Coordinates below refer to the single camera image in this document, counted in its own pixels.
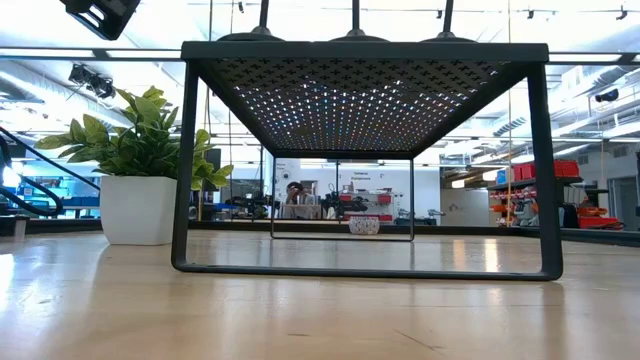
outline shelf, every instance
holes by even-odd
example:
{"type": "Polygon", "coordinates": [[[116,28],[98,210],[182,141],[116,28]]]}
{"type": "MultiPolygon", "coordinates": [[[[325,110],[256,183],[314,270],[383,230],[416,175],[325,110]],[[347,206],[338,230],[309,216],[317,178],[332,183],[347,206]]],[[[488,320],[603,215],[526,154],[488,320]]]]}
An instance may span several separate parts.
{"type": "MultiPolygon", "coordinates": [[[[579,183],[582,182],[582,178],[580,177],[558,177],[556,178],[556,181],[560,184],[563,185],[569,185],[569,184],[574,184],[574,183],[579,183]]],[[[516,182],[512,182],[511,183],[511,188],[512,189],[523,189],[529,185],[535,185],[536,184],[536,179],[528,179],[528,180],[522,180],[522,181],[516,181],[516,182]]],[[[507,190],[508,185],[507,184],[500,184],[500,185],[494,185],[494,186],[489,186],[487,187],[487,190],[507,190]]]]}
{"type": "Polygon", "coordinates": [[[275,157],[410,160],[537,65],[546,44],[185,42],[182,59],[275,157]]]}

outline person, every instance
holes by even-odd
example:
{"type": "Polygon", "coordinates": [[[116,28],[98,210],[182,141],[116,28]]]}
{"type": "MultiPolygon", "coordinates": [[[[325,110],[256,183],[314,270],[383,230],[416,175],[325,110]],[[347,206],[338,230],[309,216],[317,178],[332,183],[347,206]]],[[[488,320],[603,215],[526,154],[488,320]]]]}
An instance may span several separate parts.
{"type": "MultiPolygon", "coordinates": [[[[312,196],[297,181],[287,185],[287,205],[309,205],[313,203],[312,196]]],[[[311,208],[307,206],[285,206],[282,217],[285,219],[311,219],[311,208]]]]}

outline black metal table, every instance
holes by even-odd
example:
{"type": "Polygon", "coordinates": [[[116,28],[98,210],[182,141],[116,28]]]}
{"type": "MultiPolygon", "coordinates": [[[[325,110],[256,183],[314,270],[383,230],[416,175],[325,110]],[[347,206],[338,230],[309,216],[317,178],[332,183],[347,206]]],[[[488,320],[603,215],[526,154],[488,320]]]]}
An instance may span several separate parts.
{"type": "MultiPolygon", "coordinates": [[[[185,42],[185,95],[172,262],[184,271],[552,280],[562,274],[544,44],[185,42]],[[413,159],[523,79],[528,81],[542,269],[474,273],[201,266],[186,263],[198,80],[277,158],[413,159]]],[[[410,219],[411,240],[413,219],[410,219]]]]}

